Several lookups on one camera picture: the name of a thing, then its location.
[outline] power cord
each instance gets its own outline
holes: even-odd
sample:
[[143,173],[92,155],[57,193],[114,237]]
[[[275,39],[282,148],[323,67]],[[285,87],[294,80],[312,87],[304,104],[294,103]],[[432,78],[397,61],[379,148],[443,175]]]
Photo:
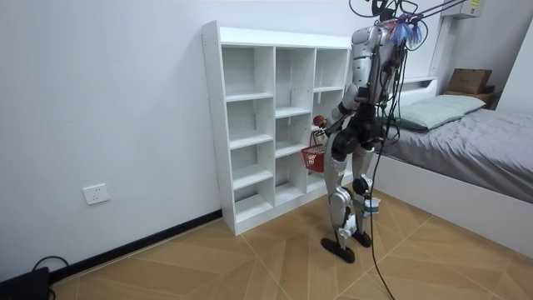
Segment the power cord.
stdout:
[[[48,259],[59,259],[60,261],[64,262],[67,267],[70,266],[70,264],[67,262],[67,260],[65,258],[59,257],[59,256],[55,256],[55,255],[51,255],[51,256],[47,256],[45,258],[41,258],[35,264],[35,266],[33,267],[32,272],[37,270],[37,267],[39,266],[39,264],[41,264],[42,262],[44,262],[45,260],[48,260]],[[50,295],[52,295],[52,300],[56,300],[56,292],[54,292],[50,287],[48,288],[48,293],[50,293]]]

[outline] red basket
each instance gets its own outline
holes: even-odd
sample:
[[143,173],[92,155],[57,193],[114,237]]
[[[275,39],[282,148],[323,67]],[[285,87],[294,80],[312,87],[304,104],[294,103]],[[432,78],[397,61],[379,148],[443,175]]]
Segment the red basket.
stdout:
[[315,145],[301,150],[303,160],[306,162],[306,168],[313,172],[324,172],[324,155],[326,154],[326,146]]

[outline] pillow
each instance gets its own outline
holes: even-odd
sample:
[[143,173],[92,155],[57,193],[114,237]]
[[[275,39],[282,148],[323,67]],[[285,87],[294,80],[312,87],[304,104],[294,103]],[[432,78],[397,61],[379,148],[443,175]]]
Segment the pillow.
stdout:
[[401,126],[415,131],[428,131],[464,116],[462,110],[454,105],[427,99],[401,107]]
[[443,95],[401,106],[401,126],[415,131],[429,131],[463,118],[485,103],[468,96]]
[[464,114],[472,113],[482,108],[485,103],[476,97],[442,95],[433,98],[434,101],[442,101],[460,109]]

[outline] robot leg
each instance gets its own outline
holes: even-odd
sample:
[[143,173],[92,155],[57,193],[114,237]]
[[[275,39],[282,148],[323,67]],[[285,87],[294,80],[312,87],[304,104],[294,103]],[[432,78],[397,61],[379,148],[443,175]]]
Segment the robot leg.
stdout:
[[371,144],[360,145],[356,148],[352,158],[352,169],[354,175],[353,190],[354,195],[353,207],[356,211],[357,231],[352,235],[363,247],[371,246],[371,238],[367,232],[370,232],[370,211],[372,214],[379,212],[379,199],[370,199],[372,189],[372,179],[367,176],[370,167],[374,147]]
[[351,213],[351,192],[342,187],[342,179],[346,170],[346,156],[336,158],[332,155],[331,147],[338,133],[333,133],[326,145],[324,161],[324,178],[329,200],[331,225],[336,241],[323,238],[321,245],[329,252],[342,258],[347,263],[356,261],[354,252],[346,245],[346,240],[356,232],[356,218]]

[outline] electrical outlet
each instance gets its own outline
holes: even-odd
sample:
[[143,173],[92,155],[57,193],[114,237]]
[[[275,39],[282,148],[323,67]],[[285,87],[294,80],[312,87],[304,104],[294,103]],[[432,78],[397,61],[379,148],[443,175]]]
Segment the electrical outlet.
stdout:
[[97,185],[90,188],[85,187],[83,189],[83,195],[85,195],[85,200],[87,201],[88,205],[111,200],[111,197],[109,197],[109,192],[107,191],[107,186],[105,184]]

